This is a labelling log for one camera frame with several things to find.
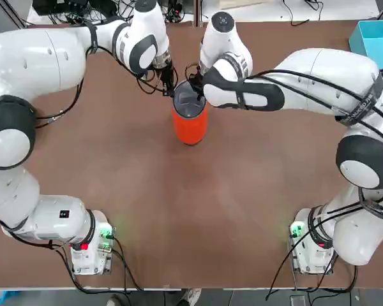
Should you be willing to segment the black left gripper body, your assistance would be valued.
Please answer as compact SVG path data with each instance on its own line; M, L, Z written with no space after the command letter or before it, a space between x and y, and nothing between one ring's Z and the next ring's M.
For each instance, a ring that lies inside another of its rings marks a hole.
M168 62L165 67L158 68L158 74L163 85L177 85L178 74L172 62Z

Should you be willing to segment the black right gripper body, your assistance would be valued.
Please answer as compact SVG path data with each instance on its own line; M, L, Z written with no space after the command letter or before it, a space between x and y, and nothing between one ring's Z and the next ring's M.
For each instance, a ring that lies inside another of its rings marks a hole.
M190 74L190 85L193 90L202 90L203 89L203 76L200 71L197 70L195 73Z

